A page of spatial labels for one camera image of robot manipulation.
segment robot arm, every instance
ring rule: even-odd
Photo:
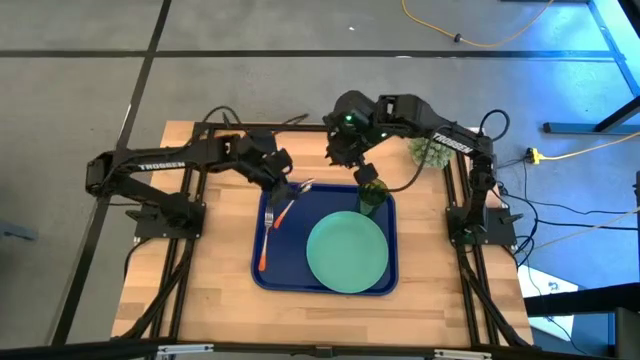
[[[137,237],[197,238],[202,234],[204,203],[191,201],[184,193],[167,194],[130,176],[181,168],[212,173],[233,169],[270,192],[272,203],[295,197],[286,178],[292,170],[291,157],[277,149],[270,131],[261,130],[243,137],[194,136],[182,147],[127,150],[118,159],[106,152],[87,165],[85,188],[95,197],[121,195],[140,202],[140,210],[126,212],[138,223]]]
[[[432,138],[471,158],[471,201],[457,220],[459,231],[453,238],[459,237],[462,243],[478,242],[478,235],[486,233],[485,200],[495,186],[491,138],[444,119],[415,95],[382,95],[373,102],[361,92],[349,91],[323,121],[328,127],[331,164],[358,167],[354,176],[360,185],[378,177],[373,165],[365,164],[364,153],[391,136]]]

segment utensil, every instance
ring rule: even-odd
[[[265,271],[267,269],[267,240],[269,238],[269,231],[273,225],[273,207],[267,205],[264,211],[264,240],[262,241],[262,254],[260,254],[260,263],[258,264],[258,270]]]
[[[314,181],[315,181],[315,179],[309,179],[309,180],[303,182],[302,184],[300,184],[300,191],[299,191],[298,195],[304,194],[307,191],[311,190],[311,186],[313,185]],[[289,209],[291,208],[291,205],[293,205],[294,202],[295,202],[295,200],[289,201],[289,204],[287,205],[287,207],[284,208],[284,211],[276,219],[276,223],[273,225],[274,229],[277,229],[277,228],[280,227],[280,224],[282,223],[282,220],[284,220],[284,217],[287,216],[287,212],[289,211]]]

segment gray floor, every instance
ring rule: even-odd
[[[542,6],[493,0],[407,4],[416,15],[478,41],[512,33]],[[160,5],[161,0],[0,0],[0,50],[144,49]],[[611,31],[623,39],[631,68],[640,69],[640,47],[634,47],[628,24],[615,21],[619,9],[605,6],[602,12],[614,20],[608,23],[616,24]],[[412,23],[399,1],[383,0],[174,1],[160,48],[470,49]],[[556,4],[503,49],[607,47],[585,5]],[[139,59],[0,59],[0,218],[40,234],[36,242],[0,240],[0,348],[47,341],[93,205],[83,190],[85,163],[113,147],[140,65]],[[554,155],[614,139],[550,136],[540,127],[546,121],[595,123],[632,98],[608,60],[158,59],[130,146],[157,146],[166,120],[199,120],[218,104],[236,108],[246,122],[302,112],[318,121],[349,89],[370,96],[415,93],[442,116],[468,126],[502,108],[512,127],[496,144],[500,162],[521,156],[529,146]],[[499,119],[488,125],[493,133],[500,127]],[[636,139],[530,167],[528,194],[583,210],[634,208],[639,144]],[[523,193],[521,166],[499,175],[512,193]],[[511,203],[526,214],[516,226],[524,234],[531,214]],[[109,336],[133,231],[123,212],[109,212],[70,341]],[[540,208],[540,217],[590,223],[609,218],[553,208]],[[542,244],[572,231],[541,225],[536,239]],[[586,287],[637,281],[637,246],[635,233],[598,231],[535,252],[531,265]]]

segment wooden tabletop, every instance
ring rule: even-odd
[[[192,122],[167,122],[162,146],[184,144]],[[293,158],[291,181],[353,184],[352,172],[328,166],[326,134],[284,132],[279,147]],[[367,153],[390,187],[404,185],[416,171],[407,140],[392,138]],[[151,185],[179,190],[182,170],[154,172]],[[458,176],[454,170],[454,179]],[[456,184],[462,201],[460,184]],[[425,169],[409,189],[395,193],[399,281],[381,297],[269,291],[256,285],[250,263],[260,189],[233,171],[210,174],[204,194],[206,224],[197,241],[180,324],[189,341],[393,346],[469,346],[460,275],[448,242],[447,193],[441,170]],[[488,200],[499,206],[499,200]],[[167,250],[166,239],[141,246],[129,273],[112,334],[127,331],[155,296]],[[521,337],[532,341],[513,260],[500,247],[485,246],[491,295]],[[167,334],[170,299],[161,334]],[[476,299],[480,335],[487,342]]]

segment black metal stand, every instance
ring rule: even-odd
[[[543,129],[549,134],[630,135],[640,132],[640,125],[621,124],[639,113],[640,96],[637,96],[598,124],[545,123]]]
[[[608,286],[524,299],[529,316],[605,313],[623,307],[640,311],[640,283]]]
[[[635,81],[631,70],[627,66],[624,55],[618,49],[613,36],[609,32],[604,19],[600,15],[597,6],[592,0],[582,0],[578,2],[585,2],[589,6],[589,10],[593,15],[596,24],[602,32],[602,36],[607,43],[607,47],[613,54],[613,57],[624,77],[631,93],[635,96],[635,99],[629,101],[626,105],[618,109],[611,114],[608,118],[604,119],[598,124],[571,124],[571,123],[545,123],[543,130],[549,134],[578,134],[578,135],[631,135],[640,132],[640,125],[622,125],[627,120],[631,119],[634,115],[640,112],[640,87]],[[640,9],[638,9],[639,3],[637,0],[618,0],[622,10],[629,19],[629,23],[633,26],[636,34],[640,32]]]

